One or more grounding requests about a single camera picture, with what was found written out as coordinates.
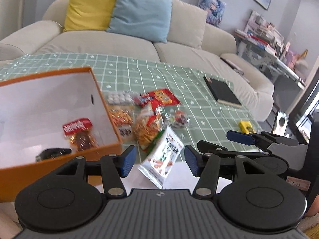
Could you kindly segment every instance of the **printed pillow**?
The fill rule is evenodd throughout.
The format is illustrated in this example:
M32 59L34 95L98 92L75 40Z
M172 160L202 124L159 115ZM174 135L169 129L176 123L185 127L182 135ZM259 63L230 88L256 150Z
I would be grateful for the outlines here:
M172 20L167 40L201 49L207 12L180 0L172 1Z
M171 13L171 0L116 0L106 31L166 43Z
M116 0L70 0L63 31L105 30Z
M226 4L220 0L199 0L198 7L207 11L206 22L219 27L224 15Z

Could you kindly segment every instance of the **phone screen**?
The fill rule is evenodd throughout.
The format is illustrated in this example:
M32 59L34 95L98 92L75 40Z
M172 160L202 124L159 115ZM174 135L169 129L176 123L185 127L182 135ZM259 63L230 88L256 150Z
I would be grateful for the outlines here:
M289 115L279 110L276 114L274 125L272 126L272 133L279 136L285 136L288 120Z

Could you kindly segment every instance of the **black circular pad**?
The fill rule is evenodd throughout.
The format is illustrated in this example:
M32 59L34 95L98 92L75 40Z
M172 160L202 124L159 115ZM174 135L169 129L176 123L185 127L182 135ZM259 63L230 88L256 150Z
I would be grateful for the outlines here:
M306 210L306 199L281 178L247 175L221 191L218 205L237 225L270 232L297 225Z
M280 175L288 170L286 162L280 158L272 156L264 156L256 159L256 163L264 166L270 170L273 174Z
M100 192L81 179L38 180L22 190L15 208L20 222L37 232L61 232L89 222L102 207Z
M51 188L42 191L38 196L38 202L47 208L57 209L67 207L74 201L74 193L64 188Z

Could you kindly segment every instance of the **yellow pillow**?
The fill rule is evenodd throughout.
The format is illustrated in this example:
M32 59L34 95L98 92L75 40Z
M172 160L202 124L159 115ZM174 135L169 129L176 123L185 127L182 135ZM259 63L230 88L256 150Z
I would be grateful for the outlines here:
M106 30L116 0L70 0L63 31Z

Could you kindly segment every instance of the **open cardboard box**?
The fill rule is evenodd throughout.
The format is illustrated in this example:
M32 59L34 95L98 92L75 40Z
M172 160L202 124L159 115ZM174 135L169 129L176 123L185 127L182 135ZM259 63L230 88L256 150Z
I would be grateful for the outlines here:
M98 147L36 162L48 148L70 148L62 126L80 118L93 124ZM0 82L0 202L75 156L88 161L121 154L122 140L91 68L32 74Z

